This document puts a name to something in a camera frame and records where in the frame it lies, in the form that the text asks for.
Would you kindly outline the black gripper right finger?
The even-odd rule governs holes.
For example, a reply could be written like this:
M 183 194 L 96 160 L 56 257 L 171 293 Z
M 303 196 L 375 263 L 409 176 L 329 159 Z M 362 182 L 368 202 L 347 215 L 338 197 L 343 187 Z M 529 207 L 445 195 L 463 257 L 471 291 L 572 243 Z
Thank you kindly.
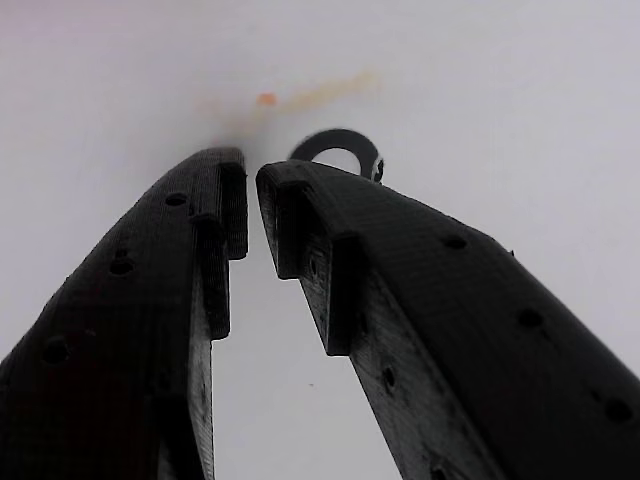
M 635 479 L 638 378 L 490 236 L 311 162 L 262 167 L 276 272 L 405 479 Z

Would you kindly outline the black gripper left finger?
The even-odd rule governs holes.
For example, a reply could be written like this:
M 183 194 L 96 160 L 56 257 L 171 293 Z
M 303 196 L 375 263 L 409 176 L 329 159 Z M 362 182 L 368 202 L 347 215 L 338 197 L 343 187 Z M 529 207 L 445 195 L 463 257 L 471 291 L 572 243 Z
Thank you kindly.
M 162 176 L 2 360 L 2 477 L 212 478 L 212 344 L 247 251 L 240 150 Z

